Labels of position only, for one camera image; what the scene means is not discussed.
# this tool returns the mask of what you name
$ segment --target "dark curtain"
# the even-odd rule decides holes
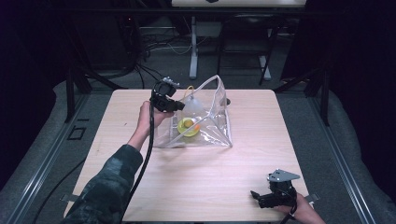
[[[69,61],[57,21],[37,1],[0,6],[0,188],[35,141],[55,104]]]
[[[282,78],[301,76],[331,59],[331,90],[355,128],[361,159],[375,183],[396,202],[395,13],[390,1],[355,2],[307,1],[307,11],[347,14],[302,20]]]

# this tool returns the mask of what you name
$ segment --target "yellow object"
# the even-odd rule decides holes
[[[177,130],[180,133],[184,133],[187,129],[189,129],[192,125],[194,125],[194,120],[190,118],[184,118],[181,119],[178,124],[177,124]],[[195,125],[191,130],[188,132],[184,133],[184,136],[186,137],[192,137],[196,135],[200,131],[200,126],[199,124]]]

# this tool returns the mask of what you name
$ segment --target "black wire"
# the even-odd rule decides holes
[[[164,44],[168,44],[171,43],[173,41],[181,41],[181,40],[185,40],[185,42],[189,42],[189,38],[181,36],[181,35],[158,35],[158,34],[154,34],[154,35],[143,35],[143,42],[145,44],[157,44],[157,45],[162,45]]]
[[[143,90],[143,89],[145,89],[145,80],[143,79],[143,75],[142,75],[142,73],[140,72],[140,69],[139,69],[138,66],[136,67],[136,72],[139,74],[140,80],[142,81],[142,90]]]
[[[149,71],[154,72],[154,73],[158,74],[161,78],[163,78],[163,75],[162,75],[160,72],[158,72],[157,70],[155,70],[155,69],[146,67],[146,66],[143,65],[143,64],[140,64],[140,67],[141,67],[145,72],[149,73],[152,77],[154,77],[157,81],[158,81],[158,78],[156,78],[154,75],[152,75]]]
[[[47,201],[50,199],[50,196],[53,194],[53,192],[66,180],[67,177],[69,177],[74,171],[76,171],[76,169],[87,159],[87,157],[85,157],[82,161],[80,161],[71,171],[69,171],[69,173],[67,173],[64,178],[62,178],[58,184],[55,185],[55,187],[51,190],[51,192],[49,193],[49,195],[47,195],[46,199],[44,200],[44,202],[41,204],[41,206],[38,208],[37,213],[35,214],[35,218],[32,221],[32,224],[35,224],[35,222],[38,219],[38,216],[40,215],[41,211],[43,210],[44,206],[46,205]]]
[[[130,74],[131,72],[134,71],[134,69],[136,68],[137,63],[134,63],[133,65],[126,67],[120,71],[117,71],[117,73],[115,74],[111,74],[111,75],[100,75],[101,77],[104,77],[106,79],[113,79],[113,78],[117,78],[117,77],[125,77],[126,75]],[[79,69],[81,69],[83,72],[85,72],[86,74],[88,74],[88,77],[90,77],[91,73],[97,73],[96,71],[92,70],[91,68],[87,68],[84,66],[79,66]]]
[[[293,197],[293,207],[290,212],[283,218],[280,224],[285,224],[289,219],[293,218],[294,213],[297,211],[297,197]]]
[[[183,36],[180,36],[180,35],[173,36],[171,38],[164,39],[164,40],[158,40],[157,36],[159,36],[159,35],[152,35],[152,38],[147,38],[144,41],[144,42],[146,42],[146,43],[144,43],[145,45],[152,44],[151,46],[145,47],[145,51],[151,51],[153,49],[158,48],[159,46],[175,45],[175,44],[177,44],[179,42],[182,42],[182,41],[186,42],[186,43],[187,42],[190,43],[190,41],[187,38],[185,38]]]
[[[152,75],[150,73],[150,71],[148,71],[142,64],[139,64],[139,68],[142,69],[143,71],[145,71],[146,73],[148,73],[151,77],[153,77],[155,80],[158,81],[158,78],[156,78],[154,75]]]
[[[154,89],[157,83],[154,85],[154,88],[151,91],[151,97],[154,96]],[[149,158],[151,156],[151,151],[153,147],[153,142],[154,142],[154,104],[150,102],[150,107],[149,107],[149,141],[148,141],[148,152],[146,154],[145,161],[143,162],[142,169],[140,170],[139,176],[137,177],[136,181],[134,182],[134,186],[131,189],[131,192],[129,193],[129,199],[128,203],[125,204],[125,209],[124,209],[124,214],[122,217],[125,215],[126,209],[131,202],[132,197],[134,196],[134,193],[136,192],[137,187],[139,186],[139,183],[143,177],[143,174],[146,171],[146,168],[149,164]]]

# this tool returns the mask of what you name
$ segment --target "clear plastic bag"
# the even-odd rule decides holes
[[[209,82],[215,90],[202,90]],[[180,100],[182,111],[166,119],[155,130],[155,147],[232,147],[227,96],[219,76],[213,76]]]

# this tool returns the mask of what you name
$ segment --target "wooden table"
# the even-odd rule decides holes
[[[183,94],[177,91],[173,98],[181,99]],[[74,194],[79,195],[105,161],[128,141],[139,106],[149,97],[149,90],[114,91]],[[251,190],[261,195],[271,192],[266,177],[276,168],[299,175],[292,184],[308,194],[275,94],[227,90],[227,97],[231,100],[233,147],[154,148],[124,220],[280,220],[282,214],[260,209],[250,195]],[[142,148],[144,157],[148,142]]]

